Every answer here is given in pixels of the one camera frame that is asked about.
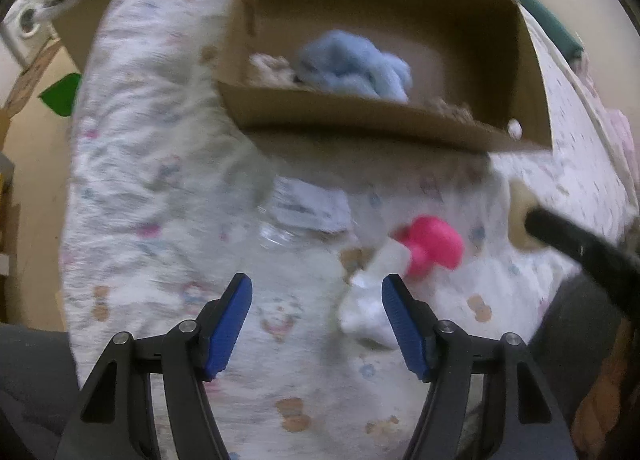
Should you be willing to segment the brown cardboard tube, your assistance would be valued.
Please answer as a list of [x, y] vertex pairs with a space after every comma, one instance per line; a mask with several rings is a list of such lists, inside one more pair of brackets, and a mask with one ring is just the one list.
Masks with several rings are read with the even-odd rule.
[[510, 180], [510, 208], [508, 216], [508, 239], [515, 249], [522, 252], [541, 251], [546, 245], [529, 235], [525, 222], [528, 213], [540, 207], [536, 194], [521, 180]]

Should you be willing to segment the teal bed bumper cushion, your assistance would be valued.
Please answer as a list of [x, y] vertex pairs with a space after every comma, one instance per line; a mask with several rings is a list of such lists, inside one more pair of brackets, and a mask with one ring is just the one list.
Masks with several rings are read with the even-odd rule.
[[584, 52], [584, 46], [572, 35], [562, 22], [538, 0], [518, 0], [518, 2], [536, 19], [542, 30], [553, 42], [563, 57], [572, 62], [579, 59]]

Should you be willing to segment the white patterned bed quilt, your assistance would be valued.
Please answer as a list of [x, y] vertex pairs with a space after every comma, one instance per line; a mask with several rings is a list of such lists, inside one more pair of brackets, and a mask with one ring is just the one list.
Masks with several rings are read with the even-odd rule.
[[[85, 378], [115, 333], [162, 334], [254, 284], [228, 368], [206, 394], [235, 459], [398, 459], [426, 388], [396, 350], [341, 332], [337, 309], [360, 246], [421, 213], [465, 240], [463, 265], [418, 284], [437, 315], [477, 336], [539, 327], [577, 268], [506, 236], [509, 183], [620, 240], [638, 216], [605, 108], [535, 21], [553, 148], [470, 154], [333, 134], [244, 135], [214, 77], [230, 0], [112, 0], [73, 113], [61, 250], [70, 347]], [[270, 246], [258, 208], [277, 176], [340, 188], [352, 230]]]

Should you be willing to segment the white washing machine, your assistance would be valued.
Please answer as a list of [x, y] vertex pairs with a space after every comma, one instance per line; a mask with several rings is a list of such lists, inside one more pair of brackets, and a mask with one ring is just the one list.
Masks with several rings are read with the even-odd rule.
[[36, 20], [42, 0], [15, 0], [1, 24], [1, 38], [23, 70], [28, 69], [52, 38], [51, 27]]

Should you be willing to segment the green paper sheet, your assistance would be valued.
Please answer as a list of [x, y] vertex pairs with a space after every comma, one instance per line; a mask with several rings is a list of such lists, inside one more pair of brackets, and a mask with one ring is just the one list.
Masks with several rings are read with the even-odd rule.
[[66, 74], [39, 94], [39, 99], [57, 116], [68, 118], [73, 113], [74, 102], [81, 75], [77, 72]]

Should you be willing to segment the clear plastic label bag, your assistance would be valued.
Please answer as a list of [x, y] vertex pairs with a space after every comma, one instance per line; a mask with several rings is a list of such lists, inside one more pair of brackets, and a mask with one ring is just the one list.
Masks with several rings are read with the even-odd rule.
[[259, 235], [270, 246], [299, 246], [352, 230], [348, 195], [297, 178], [277, 176], [259, 206]]

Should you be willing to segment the brown cardboard box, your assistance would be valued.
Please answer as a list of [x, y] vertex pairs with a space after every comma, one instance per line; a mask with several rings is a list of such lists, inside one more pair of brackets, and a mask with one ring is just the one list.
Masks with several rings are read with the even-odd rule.
[[[340, 29], [410, 67], [408, 102], [253, 86], [250, 57], [293, 59]], [[544, 79], [514, 0], [233, 0], [218, 87], [239, 128], [313, 126], [442, 142], [473, 151], [552, 145]]]

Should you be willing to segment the light blue plush toy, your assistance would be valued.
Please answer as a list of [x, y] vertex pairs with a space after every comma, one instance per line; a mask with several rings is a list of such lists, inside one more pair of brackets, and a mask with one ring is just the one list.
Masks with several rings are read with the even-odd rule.
[[403, 59], [343, 30], [323, 33], [300, 48], [292, 69], [300, 82], [323, 93], [406, 104], [412, 89], [411, 68]]

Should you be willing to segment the pink rubber duck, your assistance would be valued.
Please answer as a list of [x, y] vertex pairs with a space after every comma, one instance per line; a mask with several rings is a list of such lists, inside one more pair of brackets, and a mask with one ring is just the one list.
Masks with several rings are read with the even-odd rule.
[[392, 238], [400, 245], [393, 272], [402, 278], [422, 279], [434, 269], [454, 270], [462, 263], [463, 238], [439, 217], [417, 216], [398, 228]]

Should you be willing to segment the beige lace scrunchie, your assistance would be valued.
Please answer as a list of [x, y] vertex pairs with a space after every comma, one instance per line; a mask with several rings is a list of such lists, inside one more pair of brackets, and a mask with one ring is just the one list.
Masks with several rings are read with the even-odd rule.
[[296, 76], [286, 58], [263, 53], [254, 53], [248, 58], [245, 82], [254, 87], [279, 90], [314, 90]]

